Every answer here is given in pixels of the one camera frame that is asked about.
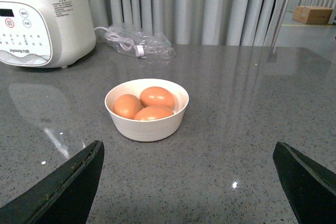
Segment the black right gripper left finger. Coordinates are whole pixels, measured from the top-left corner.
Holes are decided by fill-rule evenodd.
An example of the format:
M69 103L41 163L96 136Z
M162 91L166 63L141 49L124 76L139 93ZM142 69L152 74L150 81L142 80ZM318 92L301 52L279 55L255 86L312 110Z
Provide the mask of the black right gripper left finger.
M94 141L1 208L1 223L86 223L104 161Z

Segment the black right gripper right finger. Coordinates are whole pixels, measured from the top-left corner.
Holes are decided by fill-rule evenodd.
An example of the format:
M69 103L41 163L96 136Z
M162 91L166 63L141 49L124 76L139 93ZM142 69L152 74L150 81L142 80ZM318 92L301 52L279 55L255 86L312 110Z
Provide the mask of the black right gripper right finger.
M335 223L335 173L284 142L272 158L298 223Z

